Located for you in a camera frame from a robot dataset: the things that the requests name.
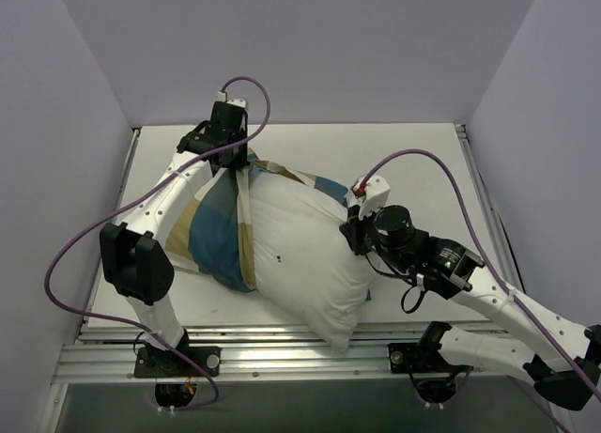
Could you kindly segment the white pillow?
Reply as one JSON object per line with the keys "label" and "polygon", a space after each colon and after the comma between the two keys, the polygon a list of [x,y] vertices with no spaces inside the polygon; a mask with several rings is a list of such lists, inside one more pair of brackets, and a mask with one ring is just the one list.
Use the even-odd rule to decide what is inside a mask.
{"label": "white pillow", "polygon": [[346,192],[327,178],[299,182],[268,172],[250,186],[259,293],[338,352],[347,349],[376,277],[339,230]]}

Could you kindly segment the blue beige checked pillowcase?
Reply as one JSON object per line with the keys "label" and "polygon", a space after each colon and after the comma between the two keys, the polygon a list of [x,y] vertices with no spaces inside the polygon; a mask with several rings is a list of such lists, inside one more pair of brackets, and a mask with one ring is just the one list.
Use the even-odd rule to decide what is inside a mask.
{"label": "blue beige checked pillowcase", "polygon": [[251,154],[244,168],[221,171],[196,194],[166,249],[233,291],[257,291],[299,312],[347,315],[369,300],[375,274],[339,230],[346,192]]}

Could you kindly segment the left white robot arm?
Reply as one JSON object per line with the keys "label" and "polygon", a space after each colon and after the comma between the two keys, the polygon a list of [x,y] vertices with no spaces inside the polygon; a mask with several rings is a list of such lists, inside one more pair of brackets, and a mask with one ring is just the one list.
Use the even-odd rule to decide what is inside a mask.
{"label": "left white robot arm", "polygon": [[168,376],[190,362],[188,334],[177,320],[168,292],[175,270],[169,257],[183,257],[200,272],[237,292],[254,288],[254,265],[241,260],[252,244],[239,196],[248,192],[248,148],[227,145],[248,130],[243,99],[216,101],[211,116],[177,145],[157,193],[119,224],[100,231],[105,280],[126,298],[141,323],[162,337],[144,342]]}

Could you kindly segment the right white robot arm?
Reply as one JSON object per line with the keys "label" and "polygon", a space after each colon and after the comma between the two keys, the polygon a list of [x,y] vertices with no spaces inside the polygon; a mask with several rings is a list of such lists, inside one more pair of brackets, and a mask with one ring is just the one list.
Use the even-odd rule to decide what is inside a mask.
{"label": "right white robot arm", "polygon": [[406,351],[406,373],[481,368],[530,384],[546,401],[582,410],[600,380],[600,328],[569,321],[495,279],[484,260],[449,239],[414,227],[402,206],[364,216],[357,206],[340,227],[357,255],[376,255],[424,297],[434,293],[492,321],[508,337],[466,332],[433,321]]}

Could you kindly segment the left side aluminium rail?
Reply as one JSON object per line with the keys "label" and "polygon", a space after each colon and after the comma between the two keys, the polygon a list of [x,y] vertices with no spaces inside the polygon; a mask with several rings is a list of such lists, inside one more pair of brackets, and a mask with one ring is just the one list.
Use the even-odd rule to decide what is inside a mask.
{"label": "left side aluminium rail", "polygon": [[123,164],[122,172],[121,172],[121,180],[119,184],[119,188],[116,195],[115,205],[113,206],[113,211],[119,209],[121,207],[122,198],[124,196],[125,187],[127,184],[127,180],[131,171],[132,161],[135,156],[135,152],[139,143],[141,128],[133,128],[132,130],[132,138],[130,142],[130,146],[126,155],[125,162]]}

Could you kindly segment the right side aluminium rail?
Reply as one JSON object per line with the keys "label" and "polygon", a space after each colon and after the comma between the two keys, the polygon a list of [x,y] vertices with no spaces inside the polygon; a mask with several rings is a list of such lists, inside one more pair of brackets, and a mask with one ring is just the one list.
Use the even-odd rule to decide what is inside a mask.
{"label": "right side aluminium rail", "polygon": [[516,263],[516,258],[507,236],[501,216],[499,215],[496,204],[491,197],[488,188],[479,171],[471,147],[470,140],[467,134],[465,124],[455,124],[455,132],[459,145],[462,148],[464,159],[470,172],[470,177],[474,185],[474,189],[483,212],[487,235],[489,236],[496,258],[495,268],[501,273],[503,279],[526,292],[520,270]]}

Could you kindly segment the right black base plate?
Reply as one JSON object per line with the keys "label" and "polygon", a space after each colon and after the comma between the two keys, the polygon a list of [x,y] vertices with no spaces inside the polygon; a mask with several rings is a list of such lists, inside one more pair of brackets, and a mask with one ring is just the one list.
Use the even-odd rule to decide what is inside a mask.
{"label": "right black base plate", "polygon": [[469,369],[467,365],[447,363],[437,351],[420,348],[417,342],[390,343],[388,357],[393,374],[451,374]]}

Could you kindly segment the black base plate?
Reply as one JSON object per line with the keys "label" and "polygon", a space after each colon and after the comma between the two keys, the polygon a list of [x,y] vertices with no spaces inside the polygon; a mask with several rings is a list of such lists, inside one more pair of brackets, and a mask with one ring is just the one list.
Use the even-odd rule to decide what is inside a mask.
{"label": "black base plate", "polygon": [[390,343],[388,357],[393,374],[451,374],[469,369],[467,365],[447,363],[437,351],[420,348],[417,342]]}
{"label": "black base plate", "polygon": [[220,374],[222,349],[214,346],[192,346],[183,351],[182,360],[173,352],[144,345],[137,350],[133,376],[138,379],[200,377],[200,367],[208,376]]}

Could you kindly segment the aluminium mounting rail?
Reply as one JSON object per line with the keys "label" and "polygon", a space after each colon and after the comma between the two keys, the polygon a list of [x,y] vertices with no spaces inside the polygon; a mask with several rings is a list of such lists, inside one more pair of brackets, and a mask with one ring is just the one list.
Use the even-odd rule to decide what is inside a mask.
{"label": "aluminium mounting rail", "polygon": [[[345,353],[300,326],[190,328],[192,345],[221,349],[218,382],[389,379],[388,346],[416,342],[424,323],[362,324]],[[133,340],[128,328],[86,328],[62,348],[54,383],[133,383]]]}

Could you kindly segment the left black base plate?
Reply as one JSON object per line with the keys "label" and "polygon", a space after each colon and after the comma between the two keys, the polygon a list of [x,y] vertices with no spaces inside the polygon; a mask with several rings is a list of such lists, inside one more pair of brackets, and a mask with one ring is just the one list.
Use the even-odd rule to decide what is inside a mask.
{"label": "left black base plate", "polygon": [[208,376],[220,374],[222,349],[214,346],[192,346],[183,351],[182,360],[173,352],[144,345],[137,350],[133,376],[138,379],[200,377],[200,367]]}

